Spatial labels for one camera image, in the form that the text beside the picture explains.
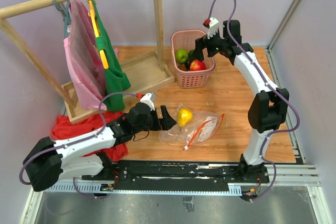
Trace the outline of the dark purple fake plum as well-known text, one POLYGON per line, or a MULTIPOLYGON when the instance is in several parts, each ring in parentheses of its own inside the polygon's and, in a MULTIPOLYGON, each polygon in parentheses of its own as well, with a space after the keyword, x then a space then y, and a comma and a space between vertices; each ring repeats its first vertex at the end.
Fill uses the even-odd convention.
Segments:
POLYGON ((187 60, 187 61, 184 63, 184 66, 185 66, 185 68, 187 69, 187 71, 190 70, 190 65, 191 65, 191 61, 190 61, 190 60, 187 60))

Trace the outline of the green hanging garment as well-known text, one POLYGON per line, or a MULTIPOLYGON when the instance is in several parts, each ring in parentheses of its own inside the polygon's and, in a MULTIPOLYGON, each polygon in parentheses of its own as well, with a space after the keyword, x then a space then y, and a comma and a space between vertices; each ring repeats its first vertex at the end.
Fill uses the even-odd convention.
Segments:
POLYGON ((108 64, 108 69, 103 68, 106 81, 106 95, 125 91, 131 87, 131 83, 121 69, 117 54, 114 52, 108 33, 99 16, 95 0, 89 1, 92 2, 94 8, 96 27, 99 31, 99 36, 96 36, 96 46, 98 51, 104 51, 108 64))

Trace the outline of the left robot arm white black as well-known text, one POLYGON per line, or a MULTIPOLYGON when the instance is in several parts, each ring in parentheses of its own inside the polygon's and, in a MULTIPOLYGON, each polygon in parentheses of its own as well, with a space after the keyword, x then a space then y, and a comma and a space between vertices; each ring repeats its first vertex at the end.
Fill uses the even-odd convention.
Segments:
POLYGON ((162 117, 156 109, 139 102, 128 113, 122 114, 96 131, 62 141, 41 138, 23 160, 21 172, 26 173, 36 192, 53 186, 60 180, 65 165, 89 153, 126 143, 142 131, 168 131, 176 125, 166 106, 161 106, 162 117))

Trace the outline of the teal clothes hanger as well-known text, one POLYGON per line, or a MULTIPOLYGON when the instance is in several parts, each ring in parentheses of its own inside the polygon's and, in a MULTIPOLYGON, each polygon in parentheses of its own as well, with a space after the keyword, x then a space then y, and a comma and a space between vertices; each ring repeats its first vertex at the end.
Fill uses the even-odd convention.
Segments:
POLYGON ((61 12, 63 16, 63 21, 64 21, 64 38, 67 38, 69 36, 69 31, 68 31, 68 26, 71 25, 71 16, 70 16, 70 1, 67 1, 66 7, 61 8, 59 7, 59 4, 56 3, 56 0, 52 0, 55 8, 61 12))

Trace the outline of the pink hanging garment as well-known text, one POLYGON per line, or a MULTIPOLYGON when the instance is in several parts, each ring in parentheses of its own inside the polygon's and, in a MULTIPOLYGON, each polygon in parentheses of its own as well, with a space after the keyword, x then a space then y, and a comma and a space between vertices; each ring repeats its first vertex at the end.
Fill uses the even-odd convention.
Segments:
POLYGON ((88 10, 80 0, 70 1, 71 29, 64 39, 66 62, 81 107, 101 108, 106 93, 104 68, 96 49, 95 34, 88 10))

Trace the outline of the brown fake kiwi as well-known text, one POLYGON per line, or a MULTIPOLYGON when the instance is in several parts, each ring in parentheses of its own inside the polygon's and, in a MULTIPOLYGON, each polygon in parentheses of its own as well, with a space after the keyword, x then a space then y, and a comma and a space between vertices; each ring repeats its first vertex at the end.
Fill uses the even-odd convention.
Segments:
POLYGON ((187 71, 187 68, 184 65, 178 65, 178 69, 181 71, 187 71))

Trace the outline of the pink plastic basket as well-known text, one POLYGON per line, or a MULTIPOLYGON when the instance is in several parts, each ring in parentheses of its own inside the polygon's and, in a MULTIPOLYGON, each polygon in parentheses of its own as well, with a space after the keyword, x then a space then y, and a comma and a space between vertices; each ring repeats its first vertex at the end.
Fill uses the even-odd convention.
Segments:
POLYGON ((206 49, 202 51, 204 60, 192 57, 196 40, 205 35, 203 31, 194 29, 176 31, 171 36, 172 59, 181 88, 203 87, 215 69, 215 59, 207 55, 206 49))

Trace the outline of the dark green fake vegetable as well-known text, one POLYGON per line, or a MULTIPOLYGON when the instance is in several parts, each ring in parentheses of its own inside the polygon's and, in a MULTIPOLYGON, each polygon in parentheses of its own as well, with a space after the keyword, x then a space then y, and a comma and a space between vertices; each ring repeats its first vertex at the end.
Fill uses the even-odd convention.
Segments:
POLYGON ((194 53, 194 49, 192 49, 188 52, 188 56, 189 56, 189 58, 195 58, 196 54, 194 53))

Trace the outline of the crumpled red cloth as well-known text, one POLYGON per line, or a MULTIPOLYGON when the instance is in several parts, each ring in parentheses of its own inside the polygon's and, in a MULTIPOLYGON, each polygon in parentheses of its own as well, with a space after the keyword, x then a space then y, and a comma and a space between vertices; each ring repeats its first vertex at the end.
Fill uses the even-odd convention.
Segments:
MULTIPOLYGON (((75 136, 83 135, 95 131, 103 126, 103 120, 99 114, 94 114, 89 116, 78 123, 72 124, 68 116, 59 115, 56 119, 55 126, 51 129, 50 135, 54 141, 65 140, 66 138, 72 138, 75 136)), ((117 162, 128 155, 129 151, 125 143, 101 149, 95 152, 86 154, 86 156, 91 156, 97 153, 105 153, 110 160, 117 162)))

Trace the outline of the wooden clothes rack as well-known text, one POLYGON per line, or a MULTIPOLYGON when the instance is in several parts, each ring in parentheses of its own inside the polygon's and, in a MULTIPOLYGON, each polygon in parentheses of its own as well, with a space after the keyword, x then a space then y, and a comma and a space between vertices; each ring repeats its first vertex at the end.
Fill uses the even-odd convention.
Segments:
MULTIPOLYGON (((73 83, 60 84, 15 28, 7 21, 10 17, 49 7, 53 3, 63 3, 66 1, 69 0, 31 0, 1 8, 1 29, 63 98, 70 122, 78 123, 96 114, 97 110, 84 110, 78 101, 73 83)), ((132 93, 156 91, 175 81, 172 72, 163 59, 162 0, 153 0, 153 3, 157 49, 121 63, 122 70, 130 78, 131 88, 129 91, 132 93)))

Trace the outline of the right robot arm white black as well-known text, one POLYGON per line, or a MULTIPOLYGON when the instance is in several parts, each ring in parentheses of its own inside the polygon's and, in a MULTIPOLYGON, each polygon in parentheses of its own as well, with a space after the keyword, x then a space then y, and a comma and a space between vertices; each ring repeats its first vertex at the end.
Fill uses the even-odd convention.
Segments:
POLYGON ((271 133, 278 130, 286 120, 289 92, 273 83, 260 66, 251 45, 242 42, 238 20, 227 20, 221 24, 211 17, 206 19, 203 25, 208 32, 196 39, 195 49, 185 62, 185 67, 191 70, 197 61, 204 61, 206 56, 221 54, 247 81, 254 95, 248 110, 248 122, 252 131, 238 168, 231 174, 244 182, 250 182, 266 172, 263 158, 271 133))

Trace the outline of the light green fake apple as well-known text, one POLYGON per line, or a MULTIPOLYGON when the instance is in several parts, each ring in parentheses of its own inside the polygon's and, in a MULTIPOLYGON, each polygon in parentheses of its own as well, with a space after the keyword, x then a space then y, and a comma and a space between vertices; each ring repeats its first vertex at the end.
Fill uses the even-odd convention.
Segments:
POLYGON ((189 58, 189 54, 188 51, 185 49, 178 49, 175 51, 175 60, 180 63, 183 64, 187 61, 187 59, 189 58))

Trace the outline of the clear zip top bag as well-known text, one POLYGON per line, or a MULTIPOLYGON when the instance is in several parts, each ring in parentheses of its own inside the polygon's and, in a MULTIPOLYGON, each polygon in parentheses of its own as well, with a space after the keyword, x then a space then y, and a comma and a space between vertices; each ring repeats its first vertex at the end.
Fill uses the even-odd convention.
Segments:
MULTIPOLYGON (((179 104, 174 119, 177 122, 177 112, 180 108, 186 107, 179 104)), ((184 127, 178 124, 168 131, 162 131, 159 134, 159 141, 166 144, 182 144, 183 150, 201 144, 214 136, 223 122, 225 114, 216 114, 210 111, 193 111, 193 118, 184 127)))

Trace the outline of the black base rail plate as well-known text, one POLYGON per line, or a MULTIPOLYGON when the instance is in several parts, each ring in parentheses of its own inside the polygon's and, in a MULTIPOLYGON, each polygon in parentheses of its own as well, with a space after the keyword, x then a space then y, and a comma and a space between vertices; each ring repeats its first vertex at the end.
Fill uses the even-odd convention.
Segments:
POLYGON ((257 165, 246 168, 239 163, 177 162, 177 161, 119 161, 105 163, 97 175, 83 175, 83 180, 117 180, 117 186, 139 188, 160 185, 172 189, 201 189, 214 183, 267 184, 267 168, 257 165))

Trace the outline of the red fake tomato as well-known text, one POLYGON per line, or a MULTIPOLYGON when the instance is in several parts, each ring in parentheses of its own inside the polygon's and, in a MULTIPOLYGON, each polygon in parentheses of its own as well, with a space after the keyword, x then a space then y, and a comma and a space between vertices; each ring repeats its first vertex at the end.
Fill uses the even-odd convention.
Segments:
POLYGON ((190 71, 206 70, 206 64, 203 61, 193 60, 190 65, 190 71))

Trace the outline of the yellow clothes hanger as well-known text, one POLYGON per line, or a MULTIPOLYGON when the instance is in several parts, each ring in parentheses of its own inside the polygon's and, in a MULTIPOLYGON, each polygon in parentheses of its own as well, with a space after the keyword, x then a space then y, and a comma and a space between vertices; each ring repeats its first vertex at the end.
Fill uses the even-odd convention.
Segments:
MULTIPOLYGON (((98 24, 97 24, 97 18, 96 18, 96 13, 95 13, 95 9, 94 9, 94 6, 93 6, 93 2, 92 2, 92 0, 86 0, 86 1, 88 3, 88 6, 89 6, 88 16, 91 18, 91 23, 92 23, 94 35, 95 35, 96 38, 98 38, 100 36, 100 33, 99 33, 99 27, 98 27, 98 24)), ((104 69, 108 69, 109 65, 108 65, 108 61, 107 61, 106 54, 105 54, 104 50, 99 49, 98 51, 99 51, 99 55, 100 55, 101 62, 102 62, 102 65, 103 65, 104 69)))

